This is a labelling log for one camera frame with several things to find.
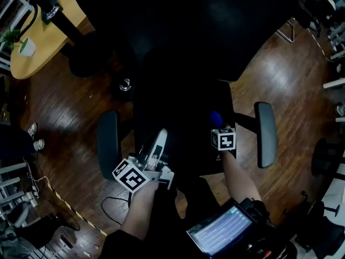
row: white plant pot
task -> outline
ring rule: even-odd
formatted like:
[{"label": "white plant pot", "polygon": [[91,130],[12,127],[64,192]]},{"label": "white plant pot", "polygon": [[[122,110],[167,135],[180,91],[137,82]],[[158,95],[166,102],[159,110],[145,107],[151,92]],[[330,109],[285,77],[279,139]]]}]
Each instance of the white plant pot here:
[{"label": "white plant pot", "polygon": [[23,56],[27,56],[27,57],[31,57],[33,55],[33,53],[36,50],[36,45],[34,44],[34,42],[32,42],[32,40],[29,37],[26,37],[23,41],[23,43],[27,40],[26,46],[24,47],[24,49],[22,50],[22,52],[20,51],[22,48],[22,45],[20,45],[18,53],[23,55]]}]

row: metal chair leg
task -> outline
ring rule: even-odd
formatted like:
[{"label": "metal chair leg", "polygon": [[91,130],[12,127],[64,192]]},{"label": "metal chair leg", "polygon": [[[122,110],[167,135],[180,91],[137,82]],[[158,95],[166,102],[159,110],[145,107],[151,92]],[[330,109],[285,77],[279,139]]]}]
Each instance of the metal chair leg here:
[{"label": "metal chair leg", "polygon": [[283,32],[280,30],[277,30],[276,33],[281,36],[283,39],[285,39],[289,43],[294,43],[295,42],[295,28],[292,25],[290,21],[285,22],[285,24],[289,25],[291,27],[291,38],[287,37]]}]

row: white rack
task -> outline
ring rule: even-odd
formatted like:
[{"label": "white rack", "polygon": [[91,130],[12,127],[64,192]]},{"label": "white rack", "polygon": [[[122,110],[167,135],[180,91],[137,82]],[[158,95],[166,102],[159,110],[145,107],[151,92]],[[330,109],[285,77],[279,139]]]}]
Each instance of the white rack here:
[{"label": "white rack", "polygon": [[[9,9],[9,7],[14,1],[15,0],[9,0],[7,2],[6,6],[0,12],[0,19],[3,18],[6,11]],[[16,14],[14,19],[10,23],[9,30],[13,30],[28,11],[33,11],[33,7],[26,0],[19,0],[19,1],[22,3],[22,7],[19,9],[18,13]],[[10,71],[10,61],[4,58],[4,56],[9,56],[9,55],[2,51],[3,47],[4,47],[4,44],[0,44],[0,68]]]}]

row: tablet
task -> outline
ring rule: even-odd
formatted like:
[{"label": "tablet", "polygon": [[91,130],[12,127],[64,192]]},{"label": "tablet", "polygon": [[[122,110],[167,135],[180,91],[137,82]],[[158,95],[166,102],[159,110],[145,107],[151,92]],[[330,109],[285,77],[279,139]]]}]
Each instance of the tablet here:
[{"label": "tablet", "polygon": [[199,249],[210,258],[230,251],[256,226],[256,222],[231,199],[218,214],[187,231]]}]

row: blue object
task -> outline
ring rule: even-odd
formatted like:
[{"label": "blue object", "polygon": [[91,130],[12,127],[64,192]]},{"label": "blue object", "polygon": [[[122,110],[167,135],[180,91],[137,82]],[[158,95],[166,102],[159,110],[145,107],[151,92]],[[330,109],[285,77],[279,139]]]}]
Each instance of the blue object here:
[{"label": "blue object", "polygon": [[223,118],[217,111],[211,111],[210,120],[213,128],[222,128]]}]

